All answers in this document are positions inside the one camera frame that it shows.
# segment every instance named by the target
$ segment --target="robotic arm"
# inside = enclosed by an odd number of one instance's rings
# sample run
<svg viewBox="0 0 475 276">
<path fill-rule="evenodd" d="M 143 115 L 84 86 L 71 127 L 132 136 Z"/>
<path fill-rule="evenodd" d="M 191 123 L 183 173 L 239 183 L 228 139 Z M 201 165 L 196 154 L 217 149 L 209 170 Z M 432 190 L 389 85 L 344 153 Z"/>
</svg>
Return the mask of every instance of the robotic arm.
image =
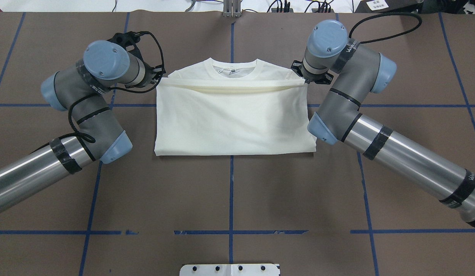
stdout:
<svg viewBox="0 0 475 276">
<path fill-rule="evenodd" d="M 43 82 L 41 94 L 53 108 L 69 110 L 74 132 L 55 138 L 0 170 L 0 213 L 97 159 L 108 164 L 132 149 L 129 137 L 102 95 L 117 83 L 126 88 L 148 84 L 154 84 L 154 88 L 158 84 L 165 73 L 163 58 L 162 65 L 150 67 L 136 46 L 145 34 L 151 35 L 159 46 L 149 32 L 117 33 L 108 41 L 92 42 L 75 65 Z M 134 49 L 127 52 L 128 46 Z"/>
<path fill-rule="evenodd" d="M 338 140 L 416 182 L 442 204 L 460 212 L 475 227 L 475 174 L 427 150 L 359 112 L 369 92 L 380 93 L 396 72 L 396 64 L 348 38 L 338 21 L 317 24 L 309 36 L 302 61 L 292 70 L 307 83 L 330 84 L 325 100 L 308 130 L 333 145 Z"/>
</svg>

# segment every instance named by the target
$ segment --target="white t-shirt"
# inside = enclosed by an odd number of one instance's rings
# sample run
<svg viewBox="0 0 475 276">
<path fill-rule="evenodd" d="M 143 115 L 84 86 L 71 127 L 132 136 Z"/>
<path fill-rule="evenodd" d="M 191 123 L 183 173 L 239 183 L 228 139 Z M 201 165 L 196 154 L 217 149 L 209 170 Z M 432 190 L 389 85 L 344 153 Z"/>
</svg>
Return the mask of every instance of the white t-shirt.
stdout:
<svg viewBox="0 0 475 276">
<path fill-rule="evenodd" d="M 307 131 L 307 85 L 292 70 L 259 59 L 206 61 L 157 86 L 156 155 L 315 152 Z"/>
</svg>

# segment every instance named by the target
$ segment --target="black cable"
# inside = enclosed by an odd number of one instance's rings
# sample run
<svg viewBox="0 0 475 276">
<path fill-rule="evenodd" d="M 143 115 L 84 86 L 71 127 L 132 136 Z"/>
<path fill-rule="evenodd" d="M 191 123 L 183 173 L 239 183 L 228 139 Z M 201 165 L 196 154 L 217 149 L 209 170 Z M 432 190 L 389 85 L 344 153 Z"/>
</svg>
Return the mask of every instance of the black cable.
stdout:
<svg viewBox="0 0 475 276">
<path fill-rule="evenodd" d="M 269 6 L 269 9 L 267 10 L 267 12 L 269 12 L 271 10 L 271 7 L 273 6 L 273 4 L 277 2 L 277 12 L 278 12 L 278 9 L 279 9 L 279 6 L 278 6 L 278 2 L 282 3 L 282 0 L 274 0 L 273 2 L 271 2 L 270 6 Z"/>
<path fill-rule="evenodd" d="M 378 39 L 373 39 L 373 40 L 367 40 L 367 41 L 362 41 L 361 43 L 362 44 L 366 44 L 366 43 L 371 43 L 371 42 L 377 42 L 377 41 L 382 41 L 382 40 L 387 40 L 387 39 L 391 39 L 391 38 L 395 38 L 395 37 L 398 37 L 398 36 L 401 36 L 401 35 L 405 35 L 407 33 L 411 33 L 412 31 L 416 30 L 418 27 L 420 27 L 420 25 L 422 24 L 422 18 L 418 15 L 418 14 L 414 14 L 414 13 L 410 13 L 410 12 L 386 12 L 386 13 L 381 13 L 381 14 L 376 14 L 376 15 L 373 15 L 373 16 L 369 16 L 367 18 L 364 18 L 362 19 L 361 21 L 357 22 L 353 27 L 352 29 L 350 30 L 350 33 L 348 34 L 348 37 L 349 38 L 352 38 L 352 34 L 353 34 L 353 31 L 355 30 L 355 28 L 357 28 L 360 24 L 364 23 L 365 21 L 368 21 L 368 20 L 371 20 L 371 19 L 375 19 L 375 18 L 379 18 L 379 17 L 384 17 L 384 16 L 394 16 L 394 15 L 402 15 L 402 16 L 411 16 L 411 17 L 415 17 L 416 19 L 418 19 L 418 24 L 417 26 L 415 26 L 414 28 L 411 28 L 407 31 L 404 31 L 402 33 L 398 33 L 398 34 L 395 34 L 395 35 L 392 35 L 392 36 L 387 36 L 387 37 L 383 37 L 383 38 L 378 38 Z"/>
<path fill-rule="evenodd" d="M 193 9 L 196 2 L 197 2 L 197 0 L 191 0 L 191 5 L 190 5 L 190 7 L 188 7 L 188 9 L 185 9 L 185 12 L 189 12 L 191 9 Z"/>
<path fill-rule="evenodd" d="M 164 72 L 164 56 L 162 54 L 162 48 L 161 48 L 161 45 L 159 44 L 159 41 L 157 41 L 157 38 L 155 38 L 155 36 L 149 32 L 149 31 L 141 31 L 140 32 L 141 36 L 143 35 L 150 35 L 155 43 L 157 44 L 157 47 L 159 48 L 159 53 L 161 54 L 161 69 L 162 71 Z M 154 86 L 152 86 L 150 89 L 147 89 L 147 90 L 142 90 L 142 91 L 137 91 L 137 90 L 130 90 L 130 89 L 124 89 L 124 88 L 121 88 L 121 87 L 109 87 L 108 89 L 109 90 L 121 90 L 121 91 L 126 91 L 126 92 L 131 92 L 131 93 L 137 93 L 137 94 L 142 94 L 142 93 L 147 93 L 149 91 L 152 91 L 155 89 L 155 87 L 161 82 L 161 79 L 162 79 L 162 74 L 161 76 L 159 77 L 159 79 L 157 79 L 157 81 L 155 82 Z"/>
<path fill-rule="evenodd" d="M 319 1 L 311 1 L 311 2 L 309 3 L 309 5 L 307 5 L 306 10 L 304 10 L 304 13 L 307 12 L 307 9 L 308 9 L 311 5 L 313 5 L 313 3 L 318 3 L 318 10 L 320 9 L 320 7 L 321 7 L 321 2 L 319 2 Z"/>
<path fill-rule="evenodd" d="M 67 138 L 67 137 L 79 137 L 83 140 L 85 140 L 87 143 L 96 143 L 96 139 L 94 139 L 94 137 L 92 137 L 91 135 L 89 135 L 88 133 L 83 133 L 83 132 L 80 132 L 76 126 L 74 125 L 74 122 L 72 121 L 72 110 L 74 109 L 74 107 L 76 105 L 78 105 L 79 103 L 81 103 L 82 101 L 84 100 L 87 100 L 91 97 L 94 97 L 94 96 L 97 96 L 99 94 L 97 93 L 93 93 L 93 94 L 90 94 L 90 95 L 87 95 L 87 96 L 84 96 L 83 98 L 80 98 L 78 99 L 77 101 L 75 101 L 70 107 L 69 107 L 69 111 L 68 111 L 68 119 L 69 119 L 69 124 L 71 125 L 71 128 L 73 130 L 72 133 L 67 133 L 67 134 L 64 134 L 62 136 L 59 136 L 59 139 L 63 139 L 63 138 Z M 33 152 L 36 152 L 46 146 L 48 146 L 50 144 L 50 142 L 46 143 L 45 145 L 42 145 L 41 147 L 35 149 Z"/>
</svg>

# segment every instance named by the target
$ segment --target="blue grid line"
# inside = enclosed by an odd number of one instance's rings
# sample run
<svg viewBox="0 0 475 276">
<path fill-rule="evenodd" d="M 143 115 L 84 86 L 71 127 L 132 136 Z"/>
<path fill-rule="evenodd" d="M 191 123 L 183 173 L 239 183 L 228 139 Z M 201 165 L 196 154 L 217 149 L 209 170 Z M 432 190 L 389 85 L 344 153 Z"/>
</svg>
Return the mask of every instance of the blue grid line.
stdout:
<svg viewBox="0 0 475 276">
<path fill-rule="evenodd" d="M 376 229 L 376 230 L 350 230 L 350 234 L 419 234 L 419 233 L 475 233 L 474 228 L 469 229 Z"/>
<path fill-rule="evenodd" d="M 156 103 L 113 103 L 113 105 L 110 103 L 110 106 L 111 107 L 122 107 L 122 108 L 130 108 L 130 107 L 136 107 L 136 108 L 155 108 L 157 107 L 157 104 Z M 307 107 L 308 108 L 317 108 L 319 107 L 320 104 L 318 103 L 311 103 L 311 104 L 308 104 Z M 30 107 L 50 107 L 49 104 L 47 103 L 33 103 L 33 104 L 30 104 L 30 103 L 0 103 L 0 107 L 24 107 L 24 108 L 30 108 Z M 365 107 L 365 108 L 475 108 L 475 105 L 438 105 L 438 104 L 425 104 L 425 105 L 413 105 L 413 104 L 365 104 L 365 105 L 362 105 L 362 107 Z"/>
<path fill-rule="evenodd" d="M 89 211 L 89 220 L 87 224 L 87 231 L 91 230 L 92 227 L 92 218 L 94 217 L 94 208 L 96 206 L 96 199 L 97 199 L 97 189 L 99 187 L 99 180 L 101 179 L 101 167 L 103 163 L 99 161 L 99 165 L 97 167 L 97 175 L 96 175 L 96 183 L 94 185 L 94 192 L 92 194 L 92 202 L 91 202 L 91 210 Z M 86 233 L 86 238 L 84 240 L 84 249 L 82 250 L 82 258 L 81 258 L 81 264 L 79 268 L 79 276 L 82 276 L 84 273 L 84 264 L 86 262 L 86 256 L 87 256 L 87 248 L 89 246 L 89 238 L 90 234 Z"/>
<path fill-rule="evenodd" d="M 130 19 L 130 12 L 127 12 L 127 17 L 125 18 L 125 28 L 124 28 L 124 33 L 127 32 L 127 29 L 129 27 L 129 19 Z M 116 96 L 116 90 L 113 90 L 113 96 L 111 96 L 111 101 L 110 101 L 110 108 L 113 109 L 113 104 L 115 103 L 115 96 Z M 103 163 L 99 161 L 99 166 L 97 168 L 97 176 L 96 176 L 96 184 L 94 186 L 94 193 L 92 195 L 92 202 L 91 202 L 91 210 L 89 212 L 89 221 L 87 225 L 87 230 L 90 231 L 92 227 L 92 219 L 94 217 L 94 209 L 96 207 L 96 199 L 97 199 L 97 191 L 99 188 L 99 180 L 101 179 L 101 167 Z M 82 251 L 82 258 L 81 258 L 81 264 L 79 268 L 79 276 L 82 276 L 84 274 L 84 265 L 86 263 L 86 257 L 87 257 L 87 249 L 89 246 L 89 239 L 90 239 L 90 234 L 86 234 L 86 239 L 84 241 L 84 249 Z"/>
<path fill-rule="evenodd" d="M 308 230 L 184 230 L 174 231 L 175 235 L 302 235 Z"/>
<path fill-rule="evenodd" d="M 473 117 L 473 112 L 471 111 L 471 107 L 469 107 L 468 97 L 466 96 L 466 92 L 464 91 L 464 86 L 462 85 L 462 81 L 461 81 L 461 77 L 459 75 L 459 71 L 457 70 L 457 66 L 455 65 L 454 57 L 453 57 L 453 54 L 452 54 L 452 51 L 451 51 L 451 46 L 449 45 L 449 40 L 447 39 L 446 28 L 444 26 L 444 20 L 442 19 L 442 14 L 440 12 L 439 12 L 439 21 L 440 21 L 440 26 L 442 28 L 442 33 L 444 34 L 444 40 L 446 42 L 447 51 L 449 52 L 449 56 L 451 58 L 451 62 L 452 62 L 453 67 L 454 67 L 454 72 L 455 72 L 455 75 L 457 77 L 457 81 L 459 82 L 459 86 L 461 88 L 461 93 L 462 93 L 462 96 L 464 97 L 464 102 L 467 105 L 469 117 L 471 118 L 471 123 L 473 124 L 473 128 L 475 129 L 475 119 Z"/>
<path fill-rule="evenodd" d="M 157 105 L 154 103 L 114 103 L 113 107 L 122 107 L 122 108 L 155 108 Z"/>
<path fill-rule="evenodd" d="M 11 47 L 9 48 L 9 52 L 7 53 L 6 61 L 4 62 L 4 66 L 2 67 L 2 71 L 0 72 L 0 83 L 2 82 L 2 77 L 4 77 L 4 73 L 6 73 L 6 68 L 7 64 L 9 63 L 9 58 L 11 58 L 11 54 L 13 53 L 14 46 L 16 44 L 16 40 L 18 40 L 18 36 L 20 34 L 20 30 L 22 27 L 22 24 L 24 22 L 24 17 L 26 16 L 26 13 L 23 12 L 23 15 L 20 20 L 20 24 L 18 26 L 18 29 L 16 30 L 16 34 L 14 35 L 13 42 L 11 43 Z"/>
<path fill-rule="evenodd" d="M 320 105 L 318 103 L 311 103 L 308 104 L 308 108 L 317 108 Z M 376 103 L 370 103 L 370 104 L 365 104 L 362 105 L 361 107 L 364 108 L 475 108 L 475 105 L 436 105 L 436 104 L 425 104 L 425 105 L 414 105 L 414 104 L 397 104 L 397 103 L 392 103 L 392 104 L 376 104 Z"/>
<path fill-rule="evenodd" d="M 360 157 L 360 153 L 357 152 L 357 160 L 360 166 L 360 174 L 362 176 L 362 187 L 364 188 L 364 204 L 365 204 L 365 213 L 367 216 L 367 226 L 369 228 L 368 234 L 371 240 L 371 250 L 372 250 L 372 259 L 374 262 L 374 272 L 376 276 L 379 276 L 379 267 L 378 267 L 378 257 L 376 254 L 376 245 L 374 243 L 374 231 L 372 230 L 372 222 L 371 222 L 371 212 L 369 210 L 369 199 L 367 198 L 367 188 L 365 185 L 365 176 L 364 176 L 364 168 L 362 167 L 362 159 Z"/>
<path fill-rule="evenodd" d="M 234 63 L 234 23 L 231 23 L 231 63 Z"/>
<path fill-rule="evenodd" d="M 233 258 L 233 232 L 234 232 L 234 155 L 231 155 L 229 173 L 229 263 L 234 262 Z"/>
<path fill-rule="evenodd" d="M 122 231 L 0 230 L 0 235 L 121 235 Z"/>
</svg>

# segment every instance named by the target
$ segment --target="light blue joint cover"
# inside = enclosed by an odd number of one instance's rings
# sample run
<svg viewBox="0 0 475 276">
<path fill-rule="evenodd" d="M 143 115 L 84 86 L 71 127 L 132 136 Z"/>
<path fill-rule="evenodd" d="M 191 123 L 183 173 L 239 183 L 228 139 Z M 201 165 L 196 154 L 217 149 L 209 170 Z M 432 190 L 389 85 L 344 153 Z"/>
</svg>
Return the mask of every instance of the light blue joint cover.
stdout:
<svg viewBox="0 0 475 276">
<path fill-rule="evenodd" d="M 374 83 L 374 86 L 372 87 L 372 93 L 380 93 L 383 91 L 396 73 L 396 63 L 383 56 L 383 54 L 379 54 L 381 58 L 379 63 L 378 77 Z"/>
<path fill-rule="evenodd" d="M 321 120 L 320 116 L 314 112 L 311 121 L 307 125 L 307 130 L 314 136 L 325 141 L 330 145 L 334 145 L 338 139 L 331 133 L 325 123 Z"/>
<path fill-rule="evenodd" d="M 91 75 L 101 80 L 122 77 L 130 66 L 130 58 L 122 46 L 97 40 L 88 45 L 83 56 L 84 65 Z"/>
<path fill-rule="evenodd" d="M 55 93 L 55 76 L 57 73 L 51 75 L 41 84 L 41 94 L 43 99 L 49 103 L 52 108 L 55 108 L 58 111 L 66 111 L 67 108 L 58 101 L 57 94 Z"/>
<path fill-rule="evenodd" d="M 345 26 L 336 20 L 319 22 L 307 40 L 309 52 L 320 58 L 339 54 L 348 42 Z"/>
<path fill-rule="evenodd" d="M 125 131 L 116 138 L 108 150 L 101 156 L 103 164 L 109 164 L 132 150 L 132 142 Z"/>
</svg>

